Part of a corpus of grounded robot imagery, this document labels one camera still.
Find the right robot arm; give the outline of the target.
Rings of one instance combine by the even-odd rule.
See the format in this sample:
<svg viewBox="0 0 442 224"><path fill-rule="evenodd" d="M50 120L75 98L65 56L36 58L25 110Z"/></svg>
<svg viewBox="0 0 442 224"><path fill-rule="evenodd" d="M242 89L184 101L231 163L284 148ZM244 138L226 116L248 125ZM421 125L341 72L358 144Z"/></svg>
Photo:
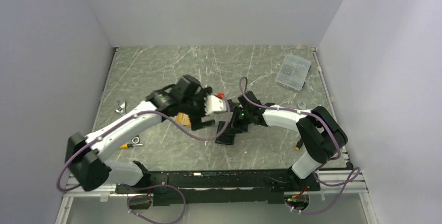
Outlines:
<svg viewBox="0 0 442 224"><path fill-rule="evenodd" d="M333 157L338 157L348 137L323 106L311 110L280 107L273 103L262 105L251 91L238 97L249 123L265 127L280 127L297 131L306 151L290 167L287 183L293 190L307 184L308 176Z"/></svg>

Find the black leather card holder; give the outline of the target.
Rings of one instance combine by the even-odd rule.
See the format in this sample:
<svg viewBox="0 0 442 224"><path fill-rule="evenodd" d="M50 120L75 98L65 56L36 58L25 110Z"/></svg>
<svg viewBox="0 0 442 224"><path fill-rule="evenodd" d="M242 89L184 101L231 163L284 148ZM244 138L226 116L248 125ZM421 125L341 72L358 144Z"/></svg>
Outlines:
<svg viewBox="0 0 442 224"><path fill-rule="evenodd" d="M220 133L224 126L227 126L227 128L223 133ZM215 139L215 143L220 145L233 145L235 136L239 133L242 133L242 131L238 128L232 127L231 122L227 124L225 121L220 121L217 126L218 137Z"/></svg>

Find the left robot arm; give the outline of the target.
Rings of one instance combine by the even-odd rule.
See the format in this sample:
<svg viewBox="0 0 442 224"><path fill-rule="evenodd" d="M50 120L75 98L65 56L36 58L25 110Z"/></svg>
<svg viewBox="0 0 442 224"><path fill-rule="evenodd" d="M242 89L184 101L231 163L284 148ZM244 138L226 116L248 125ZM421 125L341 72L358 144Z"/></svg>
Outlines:
<svg viewBox="0 0 442 224"><path fill-rule="evenodd" d="M151 185L151 174L144 165L139 161L127 164L108 161L121 146L166 120L182 129L174 121L179 113L188 115L191 129L198 130L213 124L204 122L204 117L229 111L223 97L186 74L177 83L153 91L132 111L109 125L87 135L77 132L70 136L62 171L68 169L86 192L104 184L121 183L142 193Z"/></svg>

